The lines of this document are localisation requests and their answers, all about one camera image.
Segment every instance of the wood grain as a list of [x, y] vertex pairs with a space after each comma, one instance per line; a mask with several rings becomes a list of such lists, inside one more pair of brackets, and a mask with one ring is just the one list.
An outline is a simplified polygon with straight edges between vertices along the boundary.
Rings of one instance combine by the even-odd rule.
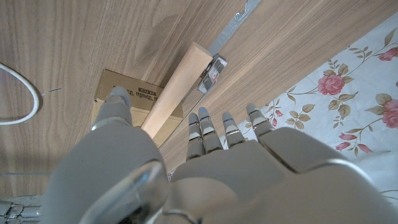
[[[189, 45], [210, 46], [243, 7], [244, 0], [0, 1], [0, 62], [42, 94], [61, 88], [42, 96], [31, 120], [0, 127], [0, 172], [51, 172], [88, 132], [102, 70], [164, 87]], [[0, 117], [28, 113], [25, 87], [4, 73], [0, 81]], [[0, 195], [24, 195], [41, 183], [16, 188], [28, 183], [15, 179]]]
[[[244, 3], [0, 1], [0, 62], [43, 94], [31, 120], [0, 127], [0, 172], [51, 172], [88, 132], [103, 69], [164, 87], [189, 45], [209, 47]], [[199, 106], [222, 134], [222, 112], [243, 120], [247, 103], [268, 103], [397, 11], [396, 0], [262, 1], [221, 49], [228, 66]], [[199, 97], [185, 97], [184, 114]], [[0, 73], [0, 105], [1, 118], [16, 118], [32, 98]], [[160, 149], [168, 169], [184, 160], [186, 127]], [[46, 178], [0, 177], [0, 195], [42, 194]]]
[[141, 126], [152, 139], [199, 79], [212, 58], [208, 50], [195, 42], [188, 48]]

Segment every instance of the robot finger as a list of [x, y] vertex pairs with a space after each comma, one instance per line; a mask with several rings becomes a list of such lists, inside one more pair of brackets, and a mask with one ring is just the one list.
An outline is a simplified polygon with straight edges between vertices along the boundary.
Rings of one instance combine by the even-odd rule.
[[214, 150], [223, 150], [223, 145], [221, 145], [220, 139], [218, 138], [206, 108], [199, 108], [198, 114], [206, 154], [211, 153]]
[[223, 123], [225, 129], [225, 138], [228, 144], [228, 148], [245, 142], [242, 132], [238, 129], [232, 115], [229, 112], [223, 113]]
[[187, 158], [185, 159], [186, 161], [203, 156], [205, 154], [205, 147], [203, 146], [203, 139], [198, 116], [195, 113], [190, 113], [188, 117], [188, 122], [189, 137]]
[[259, 108], [257, 108], [257, 106], [255, 106], [254, 104], [248, 104], [246, 107], [246, 111], [248, 112], [249, 119], [257, 139], [259, 139], [259, 137], [263, 134], [275, 130], [268, 121], [268, 119], [266, 119], [264, 115], [262, 115]]

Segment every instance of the wooden stick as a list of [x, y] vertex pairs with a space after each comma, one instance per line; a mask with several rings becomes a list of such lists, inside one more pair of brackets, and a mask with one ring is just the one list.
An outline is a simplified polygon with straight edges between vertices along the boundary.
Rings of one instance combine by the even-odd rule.
[[151, 138], [166, 122], [212, 58], [208, 50], [195, 42], [191, 44], [141, 126]]

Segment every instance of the cardboard box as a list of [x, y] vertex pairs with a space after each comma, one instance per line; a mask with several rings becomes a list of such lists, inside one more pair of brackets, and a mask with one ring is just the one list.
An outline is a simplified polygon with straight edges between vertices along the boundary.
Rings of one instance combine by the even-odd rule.
[[[98, 114], [98, 110], [114, 86], [121, 86], [130, 94], [130, 112], [132, 125], [135, 127], [140, 127], [143, 124], [150, 109], [153, 107], [163, 90], [163, 88], [159, 86], [136, 78], [130, 78], [116, 72], [104, 70], [94, 96], [93, 115], [91, 118], [92, 122], [94, 122], [96, 115]], [[182, 118], [182, 105], [179, 104], [154, 137], [153, 140], [157, 147], [161, 146], [167, 140], [174, 129], [181, 123]]]

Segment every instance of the floral tablecloth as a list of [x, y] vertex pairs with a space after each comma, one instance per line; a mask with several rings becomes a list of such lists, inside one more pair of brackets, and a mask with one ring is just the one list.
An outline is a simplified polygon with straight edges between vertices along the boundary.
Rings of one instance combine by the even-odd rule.
[[[301, 130], [340, 151], [398, 209], [397, 27], [395, 13], [261, 111], [276, 128]], [[249, 120], [238, 126], [256, 139]], [[220, 141], [226, 149], [225, 136]]]

